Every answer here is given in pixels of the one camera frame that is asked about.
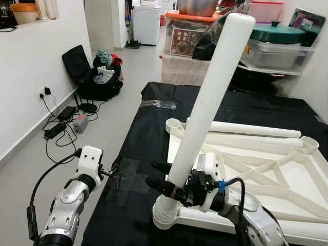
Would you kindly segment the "white plastic table top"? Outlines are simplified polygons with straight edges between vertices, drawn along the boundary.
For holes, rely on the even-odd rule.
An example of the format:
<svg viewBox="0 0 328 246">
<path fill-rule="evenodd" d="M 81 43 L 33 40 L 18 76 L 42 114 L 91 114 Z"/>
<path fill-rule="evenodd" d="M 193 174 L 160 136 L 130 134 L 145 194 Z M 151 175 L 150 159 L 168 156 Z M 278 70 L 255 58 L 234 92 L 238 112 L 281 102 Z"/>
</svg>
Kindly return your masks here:
<svg viewBox="0 0 328 246">
<path fill-rule="evenodd" d="M 169 154 L 165 162 L 173 164 L 187 124 L 171 118 L 166 121 L 170 136 Z M 227 136 L 254 136 L 248 134 L 215 133 Z M 242 178 L 245 190 L 253 195 L 276 219 L 287 218 L 307 222 L 328 223 L 328 180 L 326 158 L 313 138 L 302 136 L 304 148 L 245 149 L 202 143 L 199 154 L 214 152 L 218 161 L 220 180 Z M 197 158 L 190 172 L 196 171 Z M 152 209 L 155 225 L 167 230 L 182 224 L 213 231 L 234 232 L 233 223 L 213 211 L 202 212 L 200 206 L 185 207 L 179 201 L 160 195 Z M 326 240 L 285 236 L 289 246 L 327 246 Z"/>
</svg>

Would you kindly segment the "clear tape cross patch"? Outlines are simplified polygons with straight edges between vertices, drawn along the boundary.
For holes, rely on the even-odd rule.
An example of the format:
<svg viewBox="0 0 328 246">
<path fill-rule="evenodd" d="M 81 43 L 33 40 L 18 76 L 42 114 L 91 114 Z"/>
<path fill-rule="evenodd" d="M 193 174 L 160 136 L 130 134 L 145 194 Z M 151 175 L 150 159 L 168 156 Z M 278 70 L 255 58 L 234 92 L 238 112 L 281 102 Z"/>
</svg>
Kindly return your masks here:
<svg viewBox="0 0 328 246">
<path fill-rule="evenodd" d="M 124 158 L 122 170 L 113 174 L 115 187 L 118 190 L 128 192 L 138 192 L 145 194 L 150 189 L 146 184 L 146 174 L 139 173 L 140 162 L 136 159 Z"/>
</svg>

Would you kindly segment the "black floor cloth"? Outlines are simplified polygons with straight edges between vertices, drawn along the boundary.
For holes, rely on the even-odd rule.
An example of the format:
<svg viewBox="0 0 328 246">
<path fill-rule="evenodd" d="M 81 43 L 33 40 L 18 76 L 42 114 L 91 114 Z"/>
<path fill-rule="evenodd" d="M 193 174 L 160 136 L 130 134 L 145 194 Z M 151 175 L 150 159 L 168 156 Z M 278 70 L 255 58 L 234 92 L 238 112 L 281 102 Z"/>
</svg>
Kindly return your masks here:
<svg viewBox="0 0 328 246">
<path fill-rule="evenodd" d="M 167 158 L 166 120 L 186 120 L 198 91 L 199 87 L 191 85 L 146 84 L 139 99 L 127 106 L 134 110 L 134 117 L 131 126 L 126 128 L 127 135 L 121 139 L 121 148 L 105 148 L 110 160 L 117 156 L 136 159 L 141 165 L 139 173 L 162 177 L 151 162 Z M 175 101 L 177 108 L 139 108 L 142 100 Z M 318 141 L 321 154 L 327 154 L 327 125 L 304 100 L 228 91 L 215 121 L 298 130 Z M 157 192 L 149 189 L 141 194 L 118 190 L 113 174 L 100 194 L 85 231 L 77 234 L 76 241 L 80 246 L 238 246 L 236 236 L 231 233 L 186 225 L 160 230 L 155 227 L 151 215 Z"/>
</svg>

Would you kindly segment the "grey power box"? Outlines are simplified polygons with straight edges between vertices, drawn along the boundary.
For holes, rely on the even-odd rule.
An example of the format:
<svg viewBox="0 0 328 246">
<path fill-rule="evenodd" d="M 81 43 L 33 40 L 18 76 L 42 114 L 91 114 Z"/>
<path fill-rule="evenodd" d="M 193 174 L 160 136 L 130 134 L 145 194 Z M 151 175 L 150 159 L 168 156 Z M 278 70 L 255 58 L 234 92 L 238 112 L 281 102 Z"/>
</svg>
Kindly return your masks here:
<svg viewBox="0 0 328 246">
<path fill-rule="evenodd" d="M 76 134 L 84 133 L 85 129 L 87 128 L 88 122 L 89 120 L 87 114 L 82 113 L 78 115 L 72 121 L 73 132 Z"/>
</svg>

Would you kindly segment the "black round stand base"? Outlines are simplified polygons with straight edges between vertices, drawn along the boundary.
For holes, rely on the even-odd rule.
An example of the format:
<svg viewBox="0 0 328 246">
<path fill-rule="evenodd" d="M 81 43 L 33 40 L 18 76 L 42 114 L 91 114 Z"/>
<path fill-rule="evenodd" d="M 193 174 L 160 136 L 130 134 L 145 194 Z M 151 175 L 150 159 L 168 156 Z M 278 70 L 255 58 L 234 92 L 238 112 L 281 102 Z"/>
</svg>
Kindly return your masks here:
<svg viewBox="0 0 328 246">
<path fill-rule="evenodd" d="M 77 105 L 77 109 L 84 113 L 97 113 L 98 112 L 98 106 L 94 105 L 92 103 L 89 103 L 89 102 Z"/>
</svg>

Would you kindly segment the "clear tape strip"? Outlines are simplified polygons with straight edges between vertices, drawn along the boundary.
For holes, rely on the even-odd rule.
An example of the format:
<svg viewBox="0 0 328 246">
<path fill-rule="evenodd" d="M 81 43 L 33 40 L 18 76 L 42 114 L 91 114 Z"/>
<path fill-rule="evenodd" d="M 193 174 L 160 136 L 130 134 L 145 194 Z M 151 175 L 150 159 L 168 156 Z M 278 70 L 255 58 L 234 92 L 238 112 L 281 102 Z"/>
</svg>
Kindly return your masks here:
<svg viewBox="0 0 328 246">
<path fill-rule="evenodd" d="M 142 100 L 139 105 L 139 108 L 143 107 L 157 107 L 169 110 L 176 110 L 177 103 L 175 101 L 168 100 Z"/>
</svg>

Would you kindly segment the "black power adapter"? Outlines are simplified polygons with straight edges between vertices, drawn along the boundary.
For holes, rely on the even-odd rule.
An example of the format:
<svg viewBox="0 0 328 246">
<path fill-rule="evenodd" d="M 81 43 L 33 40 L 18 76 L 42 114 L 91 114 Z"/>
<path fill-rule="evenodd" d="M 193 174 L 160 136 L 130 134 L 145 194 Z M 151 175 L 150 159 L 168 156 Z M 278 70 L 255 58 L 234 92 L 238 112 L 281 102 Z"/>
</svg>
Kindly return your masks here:
<svg viewBox="0 0 328 246">
<path fill-rule="evenodd" d="M 55 138 L 59 133 L 67 129 L 67 124 L 65 122 L 59 122 L 57 125 L 54 125 L 51 129 L 44 130 L 43 137 L 47 140 Z"/>
<path fill-rule="evenodd" d="M 61 110 L 61 112 L 59 112 L 56 119 L 58 119 L 59 121 L 68 121 L 72 119 L 72 117 L 77 112 L 78 110 L 75 106 L 66 106 L 65 108 L 63 108 L 63 110 Z"/>
</svg>

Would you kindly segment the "white plastic packet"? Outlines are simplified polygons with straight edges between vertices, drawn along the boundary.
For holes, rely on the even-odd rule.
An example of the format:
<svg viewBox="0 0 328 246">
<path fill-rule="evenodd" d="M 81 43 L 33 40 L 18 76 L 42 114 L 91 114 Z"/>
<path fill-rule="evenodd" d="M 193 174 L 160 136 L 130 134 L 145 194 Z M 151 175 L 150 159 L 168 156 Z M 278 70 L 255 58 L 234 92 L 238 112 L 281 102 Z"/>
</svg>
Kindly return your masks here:
<svg viewBox="0 0 328 246">
<path fill-rule="evenodd" d="M 96 82 L 96 84 L 107 84 L 115 74 L 114 70 L 108 70 L 106 66 L 98 67 L 96 70 L 97 74 L 94 76 L 94 82 Z"/>
</svg>

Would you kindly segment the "beige cloth-covered stand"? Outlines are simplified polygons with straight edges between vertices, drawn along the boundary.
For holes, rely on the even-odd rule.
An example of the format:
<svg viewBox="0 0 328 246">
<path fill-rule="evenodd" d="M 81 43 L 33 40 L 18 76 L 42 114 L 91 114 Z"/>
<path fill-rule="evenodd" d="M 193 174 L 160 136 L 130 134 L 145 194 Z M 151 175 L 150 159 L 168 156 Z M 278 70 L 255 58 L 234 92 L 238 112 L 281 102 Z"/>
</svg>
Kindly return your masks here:
<svg viewBox="0 0 328 246">
<path fill-rule="evenodd" d="M 210 64 L 210 61 L 166 54 L 160 54 L 159 58 L 163 84 L 201 87 Z"/>
</svg>

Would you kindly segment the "black open bag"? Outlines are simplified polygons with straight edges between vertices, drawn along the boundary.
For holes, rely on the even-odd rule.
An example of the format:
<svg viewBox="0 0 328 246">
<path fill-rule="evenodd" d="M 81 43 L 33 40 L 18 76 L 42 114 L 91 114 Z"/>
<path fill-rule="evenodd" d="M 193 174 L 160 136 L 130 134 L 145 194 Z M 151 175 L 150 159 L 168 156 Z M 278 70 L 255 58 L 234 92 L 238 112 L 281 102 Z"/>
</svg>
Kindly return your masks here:
<svg viewBox="0 0 328 246">
<path fill-rule="evenodd" d="M 73 84 L 78 86 L 77 95 L 81 99 L 108 101 L 117 96 L 124 86 L 124 82 L 119 80 L 121 66 L 106 66 L 108 70 L 114 70 L 115 74 L 107 84 L 96 84 L 94 76 L 97 74 L 96 68 L 101 67 L 100 63 L 95 58 L 92 66 L 90 66 L 84 47 L 81 45 L 77 45 L 65 52 L 61 58 L 68 75 L 73 80 Z"/>
</svg>

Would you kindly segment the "teal plush toy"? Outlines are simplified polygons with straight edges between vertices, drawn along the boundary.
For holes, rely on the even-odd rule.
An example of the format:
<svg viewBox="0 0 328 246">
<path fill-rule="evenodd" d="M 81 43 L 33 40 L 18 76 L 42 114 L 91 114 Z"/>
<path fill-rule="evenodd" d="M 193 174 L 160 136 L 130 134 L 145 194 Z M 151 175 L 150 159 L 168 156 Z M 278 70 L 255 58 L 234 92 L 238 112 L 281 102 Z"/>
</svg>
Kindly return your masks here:
<svg viewBox="0 0 328 246">
<path fill-rule="evenodd" d="M 100 66 L 111 66 L 113 63 L 113 56 L 108 51 L 98 50 L 96 52 L 96 58 Z"/>
</svg>

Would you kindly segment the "black wok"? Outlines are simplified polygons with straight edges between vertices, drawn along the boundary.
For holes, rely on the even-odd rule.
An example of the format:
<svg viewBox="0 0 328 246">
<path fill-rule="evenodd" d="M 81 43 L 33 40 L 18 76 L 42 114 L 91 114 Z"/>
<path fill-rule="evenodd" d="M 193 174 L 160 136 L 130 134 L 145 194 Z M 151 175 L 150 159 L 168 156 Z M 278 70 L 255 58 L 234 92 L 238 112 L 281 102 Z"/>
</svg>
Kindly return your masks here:
<svg viewBox="0 0 328 246">
<path fill-rule="evenodd" d="M 228 91 L 276 96 L 282 90 L 279 84 L 297 77 L 298 75 L 283 73 L 256 72 L 239 63 L 228 85 Z"/>
</svg>

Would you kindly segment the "black glossy bag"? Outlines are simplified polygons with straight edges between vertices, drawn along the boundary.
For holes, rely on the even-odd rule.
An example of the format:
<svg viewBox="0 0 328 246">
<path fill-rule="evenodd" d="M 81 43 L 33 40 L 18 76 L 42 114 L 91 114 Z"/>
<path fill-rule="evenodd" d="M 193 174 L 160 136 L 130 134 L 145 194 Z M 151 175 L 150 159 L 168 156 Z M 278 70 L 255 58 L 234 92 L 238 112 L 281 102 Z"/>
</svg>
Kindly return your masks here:
<svg viewBox="0 0 328 246">
<path fill-rule="evenodd" d="M 210 61 L 218 44 L 218 40 L 222 34 L 223 25 L 210 27 L 203 33 L 197 44 L 195 45 L 194 52 L 192 53 L 193 59 L 203 61 Z"/>
</svg>

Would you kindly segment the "orange-lidded storage box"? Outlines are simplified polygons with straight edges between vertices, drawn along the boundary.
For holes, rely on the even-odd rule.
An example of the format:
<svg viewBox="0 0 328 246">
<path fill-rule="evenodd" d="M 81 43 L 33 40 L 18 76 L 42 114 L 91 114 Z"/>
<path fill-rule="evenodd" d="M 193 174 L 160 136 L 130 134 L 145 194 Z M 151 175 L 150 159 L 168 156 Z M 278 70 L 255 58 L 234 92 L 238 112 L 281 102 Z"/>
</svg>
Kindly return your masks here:
<svg viewBox="0 0 328 246">
<path fill-rule="evenodd" d="M 162 53 L 190 58 L 200 37 L 214 18 L 179 14 L 177 10 L 166 13 L 166 44 Z"/>
</svg>

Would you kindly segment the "white appliance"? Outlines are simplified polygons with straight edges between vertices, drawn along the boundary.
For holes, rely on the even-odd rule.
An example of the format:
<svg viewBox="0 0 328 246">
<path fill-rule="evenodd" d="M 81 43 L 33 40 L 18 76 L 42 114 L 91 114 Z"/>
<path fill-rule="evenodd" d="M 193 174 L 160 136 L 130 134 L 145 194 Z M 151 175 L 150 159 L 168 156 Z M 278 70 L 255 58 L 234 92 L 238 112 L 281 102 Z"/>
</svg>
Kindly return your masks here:
<svg viewBox="0 0 328 246">
<path fill-rule="evenodd" d="M 132 17 L 134 39 L 142 45 L 157 45 L 161 19 L 159 1 L 133 0 Z"/>
</svg>

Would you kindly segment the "clear plastic container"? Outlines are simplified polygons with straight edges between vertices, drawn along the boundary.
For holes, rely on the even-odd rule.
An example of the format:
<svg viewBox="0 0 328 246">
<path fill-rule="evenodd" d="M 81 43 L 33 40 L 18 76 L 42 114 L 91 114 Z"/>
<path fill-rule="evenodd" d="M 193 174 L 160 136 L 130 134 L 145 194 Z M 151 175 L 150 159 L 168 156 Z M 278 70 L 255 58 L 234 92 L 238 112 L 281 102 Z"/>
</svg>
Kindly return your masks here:
<svg viewBox="0 0 328 246">
<path fill-rule="evenodd" d="M 253 68 L 298 72 L 314 51 L 313 47 L 301 46 L 300 43 L 279 44 L 250 39 L 241 62 Z"/>
</svg>

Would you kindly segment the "metal pot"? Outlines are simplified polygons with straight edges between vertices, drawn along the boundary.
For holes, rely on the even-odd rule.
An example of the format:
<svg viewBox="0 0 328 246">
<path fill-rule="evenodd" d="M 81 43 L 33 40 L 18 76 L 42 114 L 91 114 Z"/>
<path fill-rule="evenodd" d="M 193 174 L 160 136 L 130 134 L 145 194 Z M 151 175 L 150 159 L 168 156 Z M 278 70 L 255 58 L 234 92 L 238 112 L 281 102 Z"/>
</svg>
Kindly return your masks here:
<svg viewBox="0 0 328 246">
<path fill-rule="evenodd" d="M 179 0 L 178 11 L 182 15 L 211 17 L 220 0 Z"/>
</svg>

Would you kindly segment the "white cup stack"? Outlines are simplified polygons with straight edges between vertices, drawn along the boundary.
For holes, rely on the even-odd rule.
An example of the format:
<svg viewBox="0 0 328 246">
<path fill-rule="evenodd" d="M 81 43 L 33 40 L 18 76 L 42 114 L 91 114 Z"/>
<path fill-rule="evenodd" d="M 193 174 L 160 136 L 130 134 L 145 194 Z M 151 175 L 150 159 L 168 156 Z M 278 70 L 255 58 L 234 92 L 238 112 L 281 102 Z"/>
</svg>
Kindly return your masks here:
<svg viewBox="0 0 328 246">
<path fill-rule="evenodd" d="M 39 16 L 38 21 L 47 21 L 48 19 L 58 19 L 58 4 L 56 0 L 34 0 L 37 5 Z"/>
</svg>

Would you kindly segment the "beige tub orange lid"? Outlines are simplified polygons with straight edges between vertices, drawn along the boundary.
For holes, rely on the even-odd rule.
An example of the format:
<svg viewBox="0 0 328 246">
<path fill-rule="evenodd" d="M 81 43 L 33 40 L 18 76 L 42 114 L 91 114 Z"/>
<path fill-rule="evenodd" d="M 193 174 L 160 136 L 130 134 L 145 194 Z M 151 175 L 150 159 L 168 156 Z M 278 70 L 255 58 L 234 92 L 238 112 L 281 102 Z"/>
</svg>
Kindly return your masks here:
<svg viewBox="0 0 328 246">
<path fill-rule="evenodd" d="M 12 3 L 10 10 L 18 25 L 34 23 L 39 17 L 39 10 L 35 3 Z"/>
</svg>

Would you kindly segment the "green pot with lid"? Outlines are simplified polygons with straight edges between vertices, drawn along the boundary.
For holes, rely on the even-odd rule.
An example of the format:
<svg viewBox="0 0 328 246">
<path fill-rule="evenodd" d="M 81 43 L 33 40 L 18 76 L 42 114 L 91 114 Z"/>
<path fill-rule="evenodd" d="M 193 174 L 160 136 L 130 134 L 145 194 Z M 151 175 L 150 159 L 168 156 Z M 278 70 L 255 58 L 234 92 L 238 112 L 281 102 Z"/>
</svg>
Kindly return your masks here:
<svg viewBox="0 0 328 246">
<path fill-rule="evenodd" d="M 299 28 L 280 26 L 280 22 L 256 23 L 250 35 L 251 39 L 265 43 L 295 44 L 301 43 L 305 31 Z"/>
</svg>

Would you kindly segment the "printed cardboard box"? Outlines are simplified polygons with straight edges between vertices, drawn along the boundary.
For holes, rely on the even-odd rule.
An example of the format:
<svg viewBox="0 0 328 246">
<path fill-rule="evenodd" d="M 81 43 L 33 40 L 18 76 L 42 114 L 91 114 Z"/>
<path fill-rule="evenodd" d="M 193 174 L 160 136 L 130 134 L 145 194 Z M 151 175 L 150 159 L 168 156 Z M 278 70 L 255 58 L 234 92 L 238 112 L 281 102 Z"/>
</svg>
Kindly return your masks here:
<svg viewBox="0 0 328 246">
<path fill-rule="evenodd" d="M 305 34 L 301 38 L 301 46 L 312 47 L 325 23 L 326 18 L 324 16 L 297 8 L 289 21 L 289 27 L 304 30 Z"/>
</svg>

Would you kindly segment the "black countertop appliance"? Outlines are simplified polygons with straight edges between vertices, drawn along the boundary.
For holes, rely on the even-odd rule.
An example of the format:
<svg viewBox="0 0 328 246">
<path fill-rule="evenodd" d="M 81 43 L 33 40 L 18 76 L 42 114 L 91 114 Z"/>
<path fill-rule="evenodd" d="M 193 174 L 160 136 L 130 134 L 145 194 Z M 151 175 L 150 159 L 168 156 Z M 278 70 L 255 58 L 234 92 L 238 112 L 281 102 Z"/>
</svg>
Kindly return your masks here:
<svg viewBox="0 0 328 246">
<path fill-rule="evenodd" d="M 0 30 L 10 27 L 10 4 L 7 0 L 0 0 Z"/>
</svg>

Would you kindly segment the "pink plastic container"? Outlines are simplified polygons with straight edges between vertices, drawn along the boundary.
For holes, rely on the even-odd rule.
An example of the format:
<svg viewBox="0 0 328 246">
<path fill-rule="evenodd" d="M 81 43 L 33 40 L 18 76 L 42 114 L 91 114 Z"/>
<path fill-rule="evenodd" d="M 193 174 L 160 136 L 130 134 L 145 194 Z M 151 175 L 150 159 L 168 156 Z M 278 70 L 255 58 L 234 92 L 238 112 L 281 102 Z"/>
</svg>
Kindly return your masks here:
<svg viewBox="0 0 328 246">
<path fill-rule="evenodd" d="M 246 14 L 255 18 L 257 23 L 280 21 L 285 4 L 282 2 L 253 1 L 249 3 Z"/>
</svg>

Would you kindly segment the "wall socket with plug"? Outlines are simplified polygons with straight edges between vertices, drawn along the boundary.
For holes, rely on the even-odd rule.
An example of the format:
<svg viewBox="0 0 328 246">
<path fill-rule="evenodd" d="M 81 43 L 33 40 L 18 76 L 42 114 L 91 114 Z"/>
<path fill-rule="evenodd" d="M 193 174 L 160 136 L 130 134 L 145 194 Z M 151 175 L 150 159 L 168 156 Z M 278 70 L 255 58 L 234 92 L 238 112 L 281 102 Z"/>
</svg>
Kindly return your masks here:
<svg viewBox="0 0 328 246">
<path fill-rule="evenodd" d="M 45 96 L 49 96 L 52 94 L 51 89 L 46 86 L 40 87 L 36 93 L 40 98 L 45 98 Z"/>
</svg>

